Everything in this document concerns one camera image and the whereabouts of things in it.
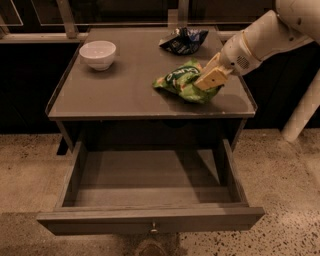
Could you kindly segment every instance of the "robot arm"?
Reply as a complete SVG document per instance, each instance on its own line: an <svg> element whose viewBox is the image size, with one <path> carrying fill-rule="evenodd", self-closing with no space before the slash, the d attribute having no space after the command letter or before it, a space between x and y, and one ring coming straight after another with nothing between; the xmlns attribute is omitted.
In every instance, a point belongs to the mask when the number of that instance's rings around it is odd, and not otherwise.
<svg viewBox="0 0 320 256"><path fill-rule="evenodd" d="M215 55L195 85L208 89L224 84L230 74L245 75L271 56L320 43L319 0L276 0L269 11L230 38Z"/></svg>

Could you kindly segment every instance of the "white bowl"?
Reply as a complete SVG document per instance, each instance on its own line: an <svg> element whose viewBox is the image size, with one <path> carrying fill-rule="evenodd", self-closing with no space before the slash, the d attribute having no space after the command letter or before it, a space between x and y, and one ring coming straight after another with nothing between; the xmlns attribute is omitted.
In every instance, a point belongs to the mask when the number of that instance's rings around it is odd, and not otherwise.
<svg viewBox="0 0 320 256"><path fill-rule="evenodd" d="M81 61L95 70L106 70L113 63L116 46L109 41L93 41L80 48Z"/></svg>

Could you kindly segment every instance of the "drawer handle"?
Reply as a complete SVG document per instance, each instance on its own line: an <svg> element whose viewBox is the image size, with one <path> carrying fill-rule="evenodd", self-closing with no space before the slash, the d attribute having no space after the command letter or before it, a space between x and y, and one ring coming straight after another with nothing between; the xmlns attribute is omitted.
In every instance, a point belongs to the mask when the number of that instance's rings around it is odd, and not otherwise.
<svg viewBox="0 0 320 256"><path fill-rule="evenodd" d="M156 229L156 223L155 222L152 222L152 229L150 230L150 233L151 234L158 234L159 233L158 229Z"/></svg>

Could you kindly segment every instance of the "speckled floor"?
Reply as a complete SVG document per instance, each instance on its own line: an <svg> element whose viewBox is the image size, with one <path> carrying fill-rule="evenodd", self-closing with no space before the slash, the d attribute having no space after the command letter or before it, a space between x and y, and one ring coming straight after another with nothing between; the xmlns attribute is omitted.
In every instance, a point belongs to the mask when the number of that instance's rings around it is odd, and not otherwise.
<svg viewBox="0 0 320 256"><path fill-rule="evenodd" d="M39 225L53 209L71 154L60 135L0 135L0 255L136 255L148 241L168 255L320 255L320 130L294 143L245 130L234 152L248 201L266 215L244 232L56 237Z"/></svg>

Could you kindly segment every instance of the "tabletop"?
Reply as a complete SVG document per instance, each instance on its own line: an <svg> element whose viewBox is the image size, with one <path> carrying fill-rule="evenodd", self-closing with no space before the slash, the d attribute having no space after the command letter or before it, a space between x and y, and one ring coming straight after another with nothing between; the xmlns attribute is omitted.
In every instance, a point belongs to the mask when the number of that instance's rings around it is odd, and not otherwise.
<svg viewBox="0 0 320 256"><path fill-rule="evenodd" d="M85 43L113 42L117 46L115 61L108 70L95 71L77 56L48 117L55 121L253 117L255 103L237 76L230 76L206 104L187 103L153 88L155 79L191 58L205 66L222 47L217 32L210 28L196 53L176 56L159 47L160 39L171 32L165 27L91 29Z"/></svg>

